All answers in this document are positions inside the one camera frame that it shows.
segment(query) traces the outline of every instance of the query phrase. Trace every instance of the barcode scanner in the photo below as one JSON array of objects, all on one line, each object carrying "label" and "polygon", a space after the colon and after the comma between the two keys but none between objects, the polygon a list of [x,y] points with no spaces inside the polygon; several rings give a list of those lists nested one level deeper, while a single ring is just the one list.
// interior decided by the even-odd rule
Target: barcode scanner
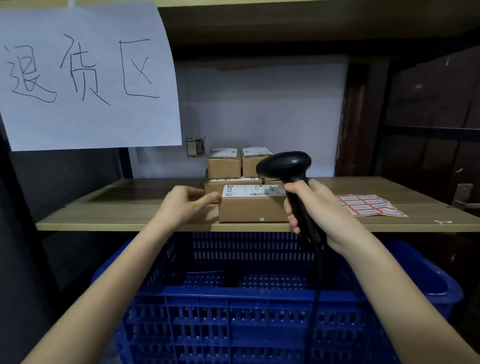
[{"label": "barcode scanner", "polygon": [[[304,152],[283,152],[273,154],[257,164],[257,174],[260,177],[276,178],[283,183],[304,181],[308,184],[307,169],[312,165],[312,159]],[[327,242],[327,235],[318,227],[307,213],[305,205],[296,194],[287,192],[287,198],[292,206],[293,215],[298,221],[300,228],[299,246],[302,249],[314,250],[317,257],[318,280],[315,289],[312,309],[309,314],[308,326],[305,335],[305,350],[303,351],[303,362],[310,362],[308,348],[312,342],[313,330],[315,328],[316,313],[320,302],[322,286],[322,257],[324,246]]]},{"label": "barcode scanner", "polygon": [[[306,172],[310,165],[312,165],[312,159],[307,153],[277,153],[257,164],[257,174],[264,178],[279,179],[283,183],[302,180],[308,184]],[[300,247],[313,250],[315,247],[325,244],[326,234],[312,220],[300,198],[290,192],[287,192],[287,198],[300,228]]]}]

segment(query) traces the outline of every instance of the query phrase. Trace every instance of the blue plastic bin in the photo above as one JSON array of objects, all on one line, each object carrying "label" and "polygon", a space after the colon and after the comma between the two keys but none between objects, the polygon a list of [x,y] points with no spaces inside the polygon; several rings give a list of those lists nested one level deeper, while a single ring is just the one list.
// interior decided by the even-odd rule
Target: blue plastic bin
[{"label": "blue plastic bin", "polygon": [[[128,242],[96,272],[95,280]],[[407,243],[385,243],[445,317],[459,285]],[[116,333],[124,364],[300,364],[317,271],[293,233],[175,233]],[[328,249],[310,363],[398,363],[346,261]]]}]

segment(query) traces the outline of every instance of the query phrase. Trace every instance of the person's right arm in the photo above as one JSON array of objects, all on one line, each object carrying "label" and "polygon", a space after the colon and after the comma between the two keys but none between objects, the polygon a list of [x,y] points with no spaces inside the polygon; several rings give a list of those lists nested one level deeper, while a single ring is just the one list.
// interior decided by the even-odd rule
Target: person's right arm
[{"label": "person's right arm", "polygon": [[[420,292],[384,245],[316,180],[287,183],[328,244],[348,261],[403,364],[480,363],[479,356]],[[296,233],[291,206],[285,210]]]}]

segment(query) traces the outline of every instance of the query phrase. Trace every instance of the cardboard box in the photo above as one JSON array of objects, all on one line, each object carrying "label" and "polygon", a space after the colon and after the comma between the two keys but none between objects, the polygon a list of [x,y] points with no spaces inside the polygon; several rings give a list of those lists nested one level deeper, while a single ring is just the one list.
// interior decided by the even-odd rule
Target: cardboard box
[{"label": "cardboard box", "polygon": [[268,185],[280,185],[283,186],[283,182],[281,180],[269,180],[267,178],[263,178],[264,184]]},{"label": "cardboard box", "polygon": [[237,149],[212,149],[208,155],[208,178],[240,178],[241,157]]},{"label": "cardboard box", "polygon": [[225,185],[218,205],[219,222],[288,222],[280,186]]},{"label": "cardboard box", "polygon": [[257,164],[262,159],[271,156],[272,152],[264,146],[254,146],[251,148],[243,148],[241,151],[241,162],[243,167],[243,175],[246,177],[258,177]]},{"label": "cardboard box", "polygon": [[211,178],[205,182],[205,193],[211,192],[223,193],[223,187],[227,184],[259,184],[259,177],[242,177],[242,178]]}]

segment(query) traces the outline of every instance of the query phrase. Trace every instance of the wall socket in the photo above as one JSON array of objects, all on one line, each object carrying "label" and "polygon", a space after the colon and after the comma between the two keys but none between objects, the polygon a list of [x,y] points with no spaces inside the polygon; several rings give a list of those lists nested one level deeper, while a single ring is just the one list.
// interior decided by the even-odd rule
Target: wall socket
[{"label": "wall socket", "polygon": [[187,156],[201,157],[205,155],[205,138],[187,138]]}]

